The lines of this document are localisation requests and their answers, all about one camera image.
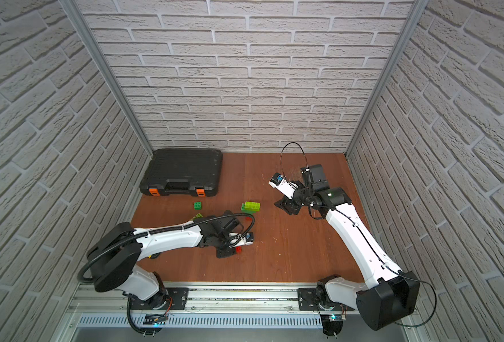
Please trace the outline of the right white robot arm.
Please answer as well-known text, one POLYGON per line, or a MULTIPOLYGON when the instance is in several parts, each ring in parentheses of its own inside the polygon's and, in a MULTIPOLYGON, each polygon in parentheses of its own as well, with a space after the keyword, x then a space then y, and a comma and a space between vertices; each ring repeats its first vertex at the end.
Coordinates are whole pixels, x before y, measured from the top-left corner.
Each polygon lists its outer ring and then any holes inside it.
POLYGON ((321 219, 350 251, 364 279, 362 283, 341 276, 320 280, 315 295, 320 307, 343 305, 354 309, 374 331, 412 314, 420 290, 417 276, 404 273, 384 252, 343 188, 330 187, 321 165, 304 167, 301 174, 301 181, 289 181, 280 173, 273 175, 270 186, 283 194, 276 207, 289 215, 297 215, 303 207, 320 212, 321 219))

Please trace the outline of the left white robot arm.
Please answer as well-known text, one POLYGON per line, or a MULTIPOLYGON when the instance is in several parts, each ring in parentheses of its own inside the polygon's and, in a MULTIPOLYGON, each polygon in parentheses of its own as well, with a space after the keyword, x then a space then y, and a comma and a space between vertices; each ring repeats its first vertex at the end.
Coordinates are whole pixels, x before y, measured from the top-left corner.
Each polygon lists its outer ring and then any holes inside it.
POLYGON ((195 247, 213 247, 219 259, 231 257, 237 248, 253 244, 255 223, 251 214, 230 211, 165 227, 134 228, 122 222, 86 253, 86 264, 76 277, 93 284, 96 292, 119 290, 132 301, 158 308, 168 301, 168 291, 160 276, 142 269, 139 261, 195 247))

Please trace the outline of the lime green long lego brick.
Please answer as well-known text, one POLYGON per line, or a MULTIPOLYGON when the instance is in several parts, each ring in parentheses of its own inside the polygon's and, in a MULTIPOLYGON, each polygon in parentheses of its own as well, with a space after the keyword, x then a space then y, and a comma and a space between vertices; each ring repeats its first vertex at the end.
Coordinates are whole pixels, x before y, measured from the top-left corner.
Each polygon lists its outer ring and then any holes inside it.
POLYGON ((244 202, 246 208, 252 210, 253 212, 260 212, 260 202, 244 202))

